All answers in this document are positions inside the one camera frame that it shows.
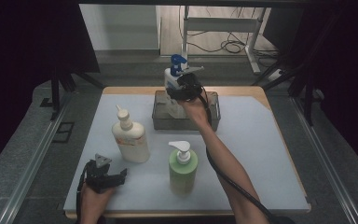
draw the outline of gray floor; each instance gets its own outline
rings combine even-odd
[[[161,86],[163,69],[169,66],[169,58],[150,55],[122,55],[113,58],[99,55],[99,60],[101,74],[91,75],[109,86]],[[189,61],[192,66],[205,66],[206,70],[200,73],[200,80],[205,86],[245,86],[256,79],[244,58],[190,58]],[[76,76],[74,78],[77,89],[71,93],[69,107],[62,119],[62,122],[75,124],[72,134],[67,143],[51,143],[49,146],[14,223],[74,223],[64,216],[62,207],[102,94],[102,90],[83,79]],[[286,89],[289,84],[290,82],[286,82],[268,91],[268,100],[312,205],[312,210],[308,214],[290,217],[296,223],[350,223],[300,122],[292,99],[287,96]],[[0,156],[0,215],[50,124],[51,108],[40,107],[43,98],[49,97],[49,83],[42,84],[34,90],[34,101],[28,113]],[[312,116],[313,128],[358,208],[358,157],[326,119],[318,103],[314,104]],[[216,223],[217,220],[220,223],[233,223],[232,217],[108,221]]]

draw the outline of bottle label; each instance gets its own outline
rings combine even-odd
[[[118,145],[122,146],[139,146],[145,142],[145,135],[142,135],[139,138],[116,138],[116,142]]]

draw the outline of wall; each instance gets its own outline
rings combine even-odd
[[[159,6],[80,5],[94,50],[159,49]]]

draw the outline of person's right arm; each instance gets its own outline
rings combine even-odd
[[[219,139],[209,124],[202,102],[197,99],[193,102],[179,102],[185,109],[189,118],[198,127],[202,139],[215,162],[216,166],[231,180],[236,182],[253,197],[259,200],[252,182],[242,165],[238,162],[231,151]],[[231,208],[234,212],[237,224],[241,223],[269,223],[265,215],[243,195],[232,188],[224,179],[218,176],[219,181],[228,197]]]

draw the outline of white lotion bottle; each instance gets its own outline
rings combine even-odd
[[[112,134],[116,139],[121,156],[126,161],[145,162],[149,159],[150,153],[147,146],[145,127],[138,123],[132,122],[129,111],[117,107],[117,122],[112,127]]]

